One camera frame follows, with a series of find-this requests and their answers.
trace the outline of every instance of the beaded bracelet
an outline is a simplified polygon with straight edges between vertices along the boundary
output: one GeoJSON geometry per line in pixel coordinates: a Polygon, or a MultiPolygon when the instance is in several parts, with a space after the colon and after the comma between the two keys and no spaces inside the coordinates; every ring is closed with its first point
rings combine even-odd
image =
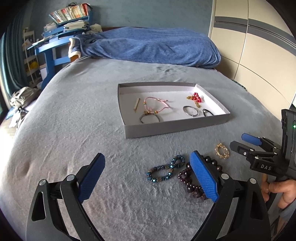
{"type": "MultiPolygon", "coordinates": [[[[222,166],[217,164],[217,161],[215,159],[211,159],[209,156],[206,156],[205,161],[207,163],[212,163],[216,169],[219,171],[219,173],[222,173],[222,166]]],[[[191,178],[191,174],[192,174],[192,168],[190,166],[190,163],[187,162],[186,163],[186,169],[181,171],[178,174],[178,179],[183,182],[184,184],[186,184],[187,186],[187,192],[192,193],[193,197],[195,198],[201,198],[202,200],[206,200],[207,197],[202,189],[202,187],[200,185],[194,185],[192,184],[192,178],[191,178]]]]}
{"type": "Polygon", "coordinates": [[[160,165],[157,167],[150,168],[146,174],[147,180],[151,181],[153,183],[159,183],[161,181],[168,180],[170,177],[172,177],[173,172],[174,172],[174,168],[180,168],[181,166],[184,165],[184,163],[185,163],[184,157],[177,155],[172,159],[170,164],[160,165]],[[169,169],[169,173],[164,177],[152,177],[152,173],[162,170],[162,169],[169,169]]]}
{"type": "Polygon", "coordinates": [[[146,98],[144,99],[144,107],[145,107],[145,111],[144,111],[144,113],[145,113],[145,114],[152,114],[152,113],[157,114],[157,113],[161,112],[162,110],[164,110],[164,109],[166,109],[166,108],[169,108],[169,106],[167,105],[166,101],[168,101],[168,100],[161,100],[161,99],[158,99],[158,98],[155,98],[155,97],[146,97],[146,98]],[[157,101],[162,102],[163,104],[165,104],[165,107],[163,107],[161,110],[152,111],[152,108],[150,108],[150,107],[147,108],[147,107],[146,107],[146,105],[147,105],[146,100],[147,100],[148,98],[155,99],[155,100],[157,100],[157,101]]]}

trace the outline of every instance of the blue desk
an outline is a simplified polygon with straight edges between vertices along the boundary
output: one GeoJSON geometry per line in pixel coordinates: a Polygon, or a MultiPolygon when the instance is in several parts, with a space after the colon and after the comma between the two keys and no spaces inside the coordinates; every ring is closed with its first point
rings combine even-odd
{"type": "Polygon", "coordinates": [[[58,24],[56,29],[44,33],[44,37],[48,37],[50,35],[53,35],[51,38],[49,38],[49,43],[41,45],[39,47],[37,47],[38,45],[34,45],[34,46],[30,47],[30,48],[36,47],[36,49],[35,49],[36,55],[38,55],[40,53],[44,53],[44,55],[45,55],[47,76],[42,82],[42,85],[41,85],[42,90],[50,82],[50,80],[53,78],[53,76],[55,76],[56,73],[55,73],[54,67],[57,65],[60,65],[60,64],[65,64],[65,63],[70,62],[70,58],[68,56],[54,59],[53,54],[52,54],[52,49],[57,48],[59,46],[69,44],[69,42],[70,42],[69,38],[72,38],[76,35],[82,34],[82,32],[85,31],[83,29],[74,29],[74,30],[64,32],[63,25],[65,25],[66,23],[75,22],[77,20],[88,21],[89,24],[91,25],[91,19],[92,19],[92,11],[89,11],[88,16],[73,19],[73,20],[70,20],[67,22],[63,22],[62,24],[58,24]]]}

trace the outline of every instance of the blue gripper pad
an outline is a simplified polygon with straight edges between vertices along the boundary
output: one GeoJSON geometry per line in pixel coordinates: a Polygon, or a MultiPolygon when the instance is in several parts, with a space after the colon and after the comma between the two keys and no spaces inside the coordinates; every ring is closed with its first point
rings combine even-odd
{"type": "Polygon", "coordinates": [[[201,157],[195,152],[190,155],[190,165],[207,198],[211,198],[213,202],[216,202],[219,197],[217,183],[202,162],[201,157]]]}
{"type": "Polygon", "coordinates": [[[262,141],[260,140],[260,138],[255,137],[255,136],[251,136],[247,133],[242,134],[242,140],[245,142],[251,143],[255,146],[262,145],[262,141]]]}
{"type": "Polygon", "coordinates": [[[103,154],[100,154],[97,159],[94,161],[91,169],[87,172],[82,182],[79,184],[79,196],[78,200],[80,203],[83,203],[84,200],[90,198],[96,183],[98,182],[100,175],[102,174],[105,168],[105,157],[103,154]]]}

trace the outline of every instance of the gray stripe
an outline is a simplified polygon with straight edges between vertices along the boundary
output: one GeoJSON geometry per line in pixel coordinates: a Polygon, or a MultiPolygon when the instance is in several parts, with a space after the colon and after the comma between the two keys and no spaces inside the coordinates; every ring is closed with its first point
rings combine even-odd
{"type": "Polygon", "coordinates": [[[243,18],[233,18],[233,17],[215,17],[215,21],[217,22],[226,22],[226,23],[237,23],[241,25],[247,25],[248,20],[243,18]]]}
{"type": "Polygon", "coordinates": [[[263,23],[261,21],[258,21],[258,20],[254,20],[254,19],[249,19],[249,26],[254,26],[254,27],[257,27],[257,28],[261,28],[263,31],[264,30],[267,30],[269,32],[272,32],[276,35],[279,35],[289,41],[291,41],[292,43],[296,44],[296,40],[295,38],[288,34],[287,32],[275,27],[275,26],[272,26],[268,23],[263,23]]]}
{"type": "Polygon", "coordinates": [[[263,31],[262,29],[253,26],[248,27],[248,33],[266,39],[296,56],[296,46],[294,44],[291,45],[290,41],[287,41],[280,36],[272,34],[271,32],[263,31]]]}
{"type": "Polygon", "coordinates": [[[240,25],[236,23],[223,23],[223,22],[216,22],[214,23],[214,28],[224,28],[229,30],[234,30],[237,32],[246,33],[247,32],[247,26],[246,25],[240,25]]]}

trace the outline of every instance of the white plush toy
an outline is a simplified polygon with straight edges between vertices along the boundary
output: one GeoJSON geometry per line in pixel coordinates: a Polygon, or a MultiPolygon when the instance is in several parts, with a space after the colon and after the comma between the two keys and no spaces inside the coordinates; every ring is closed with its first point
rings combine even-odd
{"type": "Polygon", "coordinates": [[[90,28],[91,30],[88,30],[88,31],[86,32],[87,34],[95,34],[95,33],[103,32],[103,30],[102,30],[102,26],[99,25],[99,24],[97,24],[97,23],[95,23],[95,24],[93,24],[93,25],[90,25],[89,28],[90,28]]]}

